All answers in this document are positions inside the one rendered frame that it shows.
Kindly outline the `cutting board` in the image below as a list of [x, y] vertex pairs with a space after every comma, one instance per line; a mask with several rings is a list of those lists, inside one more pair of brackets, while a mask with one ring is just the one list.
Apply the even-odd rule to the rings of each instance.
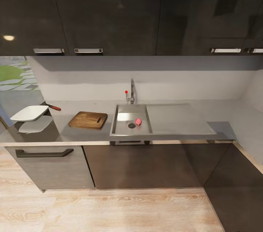
[[[101, 129], [105, 120], [107, 119], [107, 116], [108, 115], [105, 113], [80, 111], [68, 123], [68, 125], [81, 128]], [[98, 123], [101, 118], [102, 121]]]

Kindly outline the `parer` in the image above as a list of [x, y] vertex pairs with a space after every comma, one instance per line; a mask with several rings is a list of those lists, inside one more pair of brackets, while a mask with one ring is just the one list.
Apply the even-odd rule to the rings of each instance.
[[49, 104], [46, 104], [46, 106], [52, 107], [52, 108], [54, 108], [54, 109], [56, 109], [56, 110], [60, 110], [59, 107], [55, 107], [55, 106], [52, 106], [52, 105], [49, 105]]

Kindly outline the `vidalia onion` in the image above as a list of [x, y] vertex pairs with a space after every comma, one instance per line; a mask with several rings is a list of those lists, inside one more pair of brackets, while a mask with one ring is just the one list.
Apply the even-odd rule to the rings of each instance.
[[140, 118], [137, 118], [137, 119], [135, 120], [135, 124], [141, 125], [141, 123], [142, 123], [142, 120], [141, 120]]

